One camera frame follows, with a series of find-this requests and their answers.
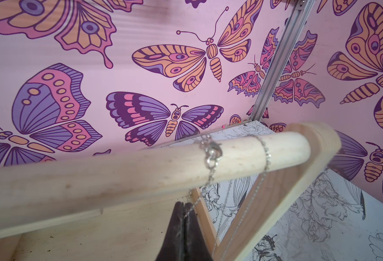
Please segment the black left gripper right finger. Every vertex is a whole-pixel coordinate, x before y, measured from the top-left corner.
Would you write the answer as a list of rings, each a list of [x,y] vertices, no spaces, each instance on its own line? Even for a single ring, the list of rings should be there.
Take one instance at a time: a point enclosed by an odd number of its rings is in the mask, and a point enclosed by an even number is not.
[[[186,203],[184,208],[184,260],[212,261],[192,204]]]

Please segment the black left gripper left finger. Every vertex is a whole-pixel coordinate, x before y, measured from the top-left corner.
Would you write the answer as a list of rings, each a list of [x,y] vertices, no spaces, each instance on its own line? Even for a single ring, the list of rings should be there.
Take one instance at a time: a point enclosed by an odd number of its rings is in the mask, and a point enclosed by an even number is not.
[[[184,203],[176,202],[156,261],[184,260]]]

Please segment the wooden jewelry display stand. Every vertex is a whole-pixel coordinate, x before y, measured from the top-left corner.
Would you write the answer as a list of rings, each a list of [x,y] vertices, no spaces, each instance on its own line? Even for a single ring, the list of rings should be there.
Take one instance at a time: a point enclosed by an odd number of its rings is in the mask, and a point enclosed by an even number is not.
[[[0,168],[0,261],[153,261],[176,202],[215,261],[241,261],[340,150],[324,123],[284,132]],[[257,175],[222,239],[200,187]]]

